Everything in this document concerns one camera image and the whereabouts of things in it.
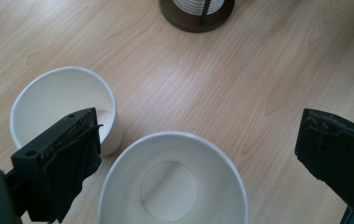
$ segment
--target white paper cup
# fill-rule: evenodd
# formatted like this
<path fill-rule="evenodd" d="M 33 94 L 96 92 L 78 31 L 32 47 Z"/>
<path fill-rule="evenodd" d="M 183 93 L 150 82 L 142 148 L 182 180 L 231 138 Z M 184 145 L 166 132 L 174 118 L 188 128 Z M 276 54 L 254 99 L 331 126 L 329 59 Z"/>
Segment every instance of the white paper cup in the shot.
<path fill-rule="evenodd" d="M 100 224 L 247 224 L 248 202 L 233 163 L 190 133 L 155 133 L 117 158 L 103 185 Z"/>
<path fill-rule="evenodd" d="M 123 129 L 117 114 L 115 96 L 107 83 L 93 71 L 63 67 L 32 81 L 15 101 L 10 114 L 10 132 L 18 149 L 51 125 L 75 111 L 95 107 L 102 143 L 101 156 L 115 151 Z"/>

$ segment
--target paper cup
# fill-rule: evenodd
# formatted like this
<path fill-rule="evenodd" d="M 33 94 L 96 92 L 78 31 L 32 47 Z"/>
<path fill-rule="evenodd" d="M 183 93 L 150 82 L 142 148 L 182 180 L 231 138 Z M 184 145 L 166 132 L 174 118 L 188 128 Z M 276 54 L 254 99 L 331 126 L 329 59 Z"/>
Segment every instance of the paper cup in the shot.
<path fill-rule="evenodd" d="M 247 224 L 240 174 L 216 146 L 179 132 L 139 139 L 103 185 L 100 224 Z"/>
<path fill-rule="evenodd" d="M 51 125 L 75 111 L 95 107 L 102 143 L 101 156 L 115 151 L 123 129 L 117 114 L 115 96 L 107 83 L 93 71 L 63 67 L 32 81 L 15 101 L 10 114 L 10 132 L 18 149 Z"/>

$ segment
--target wood grain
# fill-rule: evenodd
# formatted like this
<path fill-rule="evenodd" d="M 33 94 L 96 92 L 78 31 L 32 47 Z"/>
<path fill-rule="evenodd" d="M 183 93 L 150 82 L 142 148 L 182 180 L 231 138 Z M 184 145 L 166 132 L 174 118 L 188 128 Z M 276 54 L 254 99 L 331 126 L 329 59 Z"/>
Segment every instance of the wood grain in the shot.
<path fill-rule="evenodd" d="M 219 29 L 189 34 L 155 0 L 0 0 L 0 169 L 11 106 L 35 77 L 78 65 L 116 94 L 125 136 L 64 223 L 96 223 L 107 171 L 133 141 L 184 131 L 222 148 L 250 223 L 339 223 L 346 205 L 294 156 L 303 109 L 354 122 L 354 1 L 236 0 Z M 30 223 L 24 215 L 24 223 Z"/>

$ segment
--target dark round object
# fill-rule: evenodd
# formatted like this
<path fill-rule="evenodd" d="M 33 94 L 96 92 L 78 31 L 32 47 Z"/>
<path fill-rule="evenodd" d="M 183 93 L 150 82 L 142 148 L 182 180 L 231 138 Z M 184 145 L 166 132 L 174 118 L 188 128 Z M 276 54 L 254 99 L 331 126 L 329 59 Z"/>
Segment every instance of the dark round object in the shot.
<path fill-rule="evenodd" d="M 201 16 L 193 16 L 182 11 L 173 0 L 160 0 L 160 9 L 165 18 L 177 28 L 192 32 L 204 33 L 220 27 L 232 14 L 234 0 L 224 0 L 222 7 L 209 15 L 206 15 L 204 24 L 200 24 Z"/>

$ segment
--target cup rim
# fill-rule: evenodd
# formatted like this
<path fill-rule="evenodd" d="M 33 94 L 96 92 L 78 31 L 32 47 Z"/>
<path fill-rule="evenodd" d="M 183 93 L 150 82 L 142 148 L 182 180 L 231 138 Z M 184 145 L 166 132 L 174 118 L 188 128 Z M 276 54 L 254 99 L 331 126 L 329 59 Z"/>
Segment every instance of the cup rim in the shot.
<path fill-rule="evenodd" d="M 245 217 L 244 223 L 248 224 L 247 192 L 246 192 L 246 188 L 243 183 L 242 176 L 239 174 L 239 172 L 236 169 L 236 167 L 234 166 L 234 163 L 232 162 L 232 160 L 220 148 L 218 148 L 216 145 L 209 142 L 208 140 L 204 139 L 203 137 L 198 136 L 193 133 L 185 133 L 185 132 L 179 132 L 179 131 L 165 131 L 165 132 L 158 132 L 158 133 L 152 133 L 152 134 L 146 135 L 142 138 L 139 138 L 138 140 L 133 142 L 131 145 L 129 145 L 124 151 L 122 151 L 122 153 L 118 156 L 118 158 L 115 160 L 115 162 L 110 167 L 110 170 L 108 171 L 105 181 L 104 181 L 104 184 L 102 186 L 101 193 L 100 193 L 100 199 L 99 199 L 98 214 L 97 214 L 98 221 L 100 221 L 101 215 L 103 213 L 103 211 L 102 211 L 103 210 L 103 203 L 104 203 L 103 200 L 105 198 L 104 195 L 106 193 L 106 187 L 110 183 L 109 179 L 112 176 L 112 174 L 114 173 L 115 169 L 117 169 L 116 167 L 118 167 L 118 165 L 121 163 L 121 158 L 125 157 L 126 154 L 128 154 L 130 151 L 134 150 L 134 148 L 137 145 L 140 145 L 141 143 L 146 142 L 149 139 L 156 138 L 156 137 L 162 137 L 162 136 L 181 136 L 181 137 L 190 138 L 190 139 L 199 141 L 199 142 L 205 144 L 206 146 L 208 146 L 208 148 L 210 148 L 213 152 L 217 153 L 218 156 L 220 158 L 222 158 L 222 160 L 227 163 L 227 165 L 232 169 L 233 175 L 238 183 L 238 187 L 241 190 L 241 193 L 243 194 L 243 203 L 246 207 L 245 214 L 244 214 L 244 217 Z"/>
<path fill-rule="evenodd" d="M 80 72 L 84 72 L 84 73 L 96 78 L 103 85 L 103 87 L 106 89 L 106 92 L 110 96 L 110 98 L 112 100 L 112 104 L 113 104 L 112 125 L 109 125 L 108 130 L 106 130 L 105 137 L 104 137 L 103 141 L 101 142 L 101 144 L 106 141 L 107 137 L 109 136 L 110 131 L 112 130 L 113 122 L 116 119 L 117 105 L 116 105 L 116 98 L 115 98 L 115 94 L 113 93 L 113 90 L 110 89 L 110 87 L 107 84 L 107 82 L 101 76 L 99 76 L 98 74 L 96 74 L 92 70 L 84 68 L 84 67 L 80 67 L 80 66 L 65 66 L 65 67 L 60 67 L 60 68 L 56 68 L 56 69 L 50 70 L 50 71 L 40 75 L 39 77 L 36 77 L 35 79 L 33 79 L 20 92 L 19 96 L 14 101 L 13 106 L 11 107 L 10 115 L 9 115 L 9 129 L 10 129 L 11 138 L 13 140 L 14 145 L 17 147 L 17 149 L 20 149 L 20 148 L 23 147 L 23 145 L 21 144 L 19 138 L 16 135 L 16 131 L 15 131 L 15 128 L 14 128 L 15 127 L 15 110 L 16 110 L 16 107 L 18 106 L 19 102 L 21 101 L 21 98 L 24 97 L 25 93 L 28 90 L 30 90 L 41 79 L 43 79 L 45 77 L 48 77 L 48 76 L 50 76 L 50 75 L 52 75 L 54 73 L 65 71 L 65 70 L 78 70 Z"/>

